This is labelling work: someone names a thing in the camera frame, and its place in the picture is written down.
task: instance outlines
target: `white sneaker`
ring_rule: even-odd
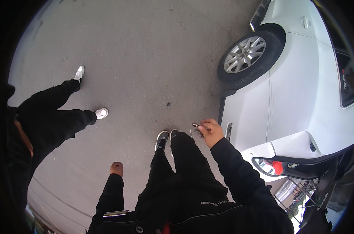
[[[107,108],[102,108],[97,111],[95,111],[96,114],[96,119],[103,119],[108,115],[108,109]]]
[[[80,66],[76,72],[76,76],[74,77],[75,80],[78,80],[81,83],[81,78],[84,74],[84,66]]]

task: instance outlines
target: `human hand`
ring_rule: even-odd
[[[114,162],[112,163],[111,169],[109,170],[109,174],[117,174],[119,176],[123,176],[124,172],[123,169],[124,165],[120,162]]]
[[[203,134],[204,141],[209,148],[224,137],[223,129],[214,119],[203,119],[198,129]]]

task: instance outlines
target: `red object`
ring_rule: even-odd
[[[281,175],[282,171],[284,170],[284,168],[281,165],[281,162],[273,161],[272,166],[273,166],[274,169],[276,169],[275,173],[277,175]]]
[[[161,234],[170,234],[169,220],[165,221],[164,228]]]

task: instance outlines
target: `car window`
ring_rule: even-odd
[[[344,50],[335,49],[335,53],[340,74],[341,105],[345,108],[354,103],[354,68]]]

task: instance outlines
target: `parking lot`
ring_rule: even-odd
[[[124,164],[125,209],[144,189],[157,134],[217,119],[217,65],[250,32],[258,0],[53,0],[26,29],[13,58],[10,106],[86,68],[81,90],[62,109],[109,109],[39,165],[28,201],[66,234],[84,233],[114,161]],[[193,135],[217,180],[223,177]],[[166,156],[174,168],[170,147]]]

